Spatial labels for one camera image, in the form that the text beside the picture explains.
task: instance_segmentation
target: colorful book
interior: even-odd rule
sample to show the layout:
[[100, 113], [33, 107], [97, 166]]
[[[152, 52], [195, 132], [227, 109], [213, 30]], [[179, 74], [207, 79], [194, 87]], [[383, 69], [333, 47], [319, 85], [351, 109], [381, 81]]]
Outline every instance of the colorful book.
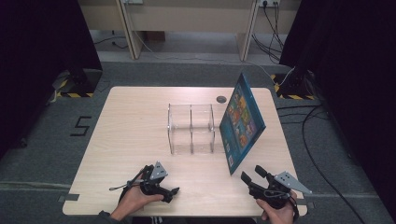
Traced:
[[244, 74], [236, 82], [219, 129], [232, 175], [265, 129], [262, 114]]

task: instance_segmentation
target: metal bracket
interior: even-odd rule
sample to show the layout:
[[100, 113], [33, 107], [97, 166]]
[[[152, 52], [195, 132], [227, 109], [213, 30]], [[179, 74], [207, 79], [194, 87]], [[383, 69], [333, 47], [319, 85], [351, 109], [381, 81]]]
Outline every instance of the metal bracket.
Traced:
[[152, 170], [151, 177], [149, 179], [150, 180], [159, 179], [162, 177], [166, 177], [167, 175], [168, 173], [165, 171], [161, 163], [157, 161], [155, 163], [154, 169]]
[[306, 186], [300, 183], [296, 178], [294, 178], [294, 176], [292, 176], [286, 171], [279, 175], [276, 175], [275, 180], [279, 182], [281, 185], [285, 186], [286, 188], [296, 189], [303, 193], [309, 193], [309, 194], [312, 193], [312, 190], [308, 189]]

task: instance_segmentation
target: yellow black warning tape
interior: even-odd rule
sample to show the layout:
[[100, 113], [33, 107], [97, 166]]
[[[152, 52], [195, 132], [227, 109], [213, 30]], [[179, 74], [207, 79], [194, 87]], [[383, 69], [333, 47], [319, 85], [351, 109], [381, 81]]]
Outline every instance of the yellow black warning tape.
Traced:
[[93, 97], [93, 92], [66, 92], [62, 91], [62, 89], [66, 86], [67, 81], [69, 79], [66, 79], [65, 81], [62, 82], [59, 92], [57, 93], [57, 97], [71, 97], [71, 98], [81, 98], [81, 97]]
[[71, 97], [71, 98], [93, 97], [93, 93], [58, 92], [57, 96], [58, 97]]
[[314, 100], [314, 96], [309, 93], [309, 90], [306, 90], [306, 93], [308, 94], [290, 94], [290, 93], [285, 93], [284, 90], [282, 89], [282, 86], [279, 86], [280, 83], [276, 81], [276, 75], [271, 75], [271, 79], [275, 82], [274, 88], [277, 97], [281, 99], [293, 99], [293, 100]]

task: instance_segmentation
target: power outlet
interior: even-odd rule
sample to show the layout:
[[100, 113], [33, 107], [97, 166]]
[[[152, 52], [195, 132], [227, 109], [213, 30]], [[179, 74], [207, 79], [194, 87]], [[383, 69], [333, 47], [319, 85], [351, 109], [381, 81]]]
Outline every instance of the power outlet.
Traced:
[[279, 6], [280, 0], [260, 0], [260, 7], [263, 7], [264, 1], [267, 1], [267, 7], [275, 7], [276, 4]]

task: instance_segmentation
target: human hand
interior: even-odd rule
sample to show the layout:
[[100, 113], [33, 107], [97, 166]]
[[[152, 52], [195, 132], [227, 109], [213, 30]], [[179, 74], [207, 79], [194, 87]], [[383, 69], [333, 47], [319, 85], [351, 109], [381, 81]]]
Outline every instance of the human hand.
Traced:
[[[294, 191], [290, 191], [291, 197], [296, 200], [297, 194]], [[281, 209], [275, 209], [271, 207], [266, 201], [257, 199], [256, 203], [264, 211], [262, 212], [262, 220], [270, 219], [272, 224], [292, 224], [293, 223], [293, 206], [290, 203], [286, 203]]]
[[121, 221], [128, 215], [135, 211], [143, 208], [146, 204], [152, 202], [158, 202], [163, 199], [161, 194], [146, 195], [142, 192], [139, 185], [131, 187], [121, 201], [117, 205], [117, 208], [111, 213], [111, 217]]

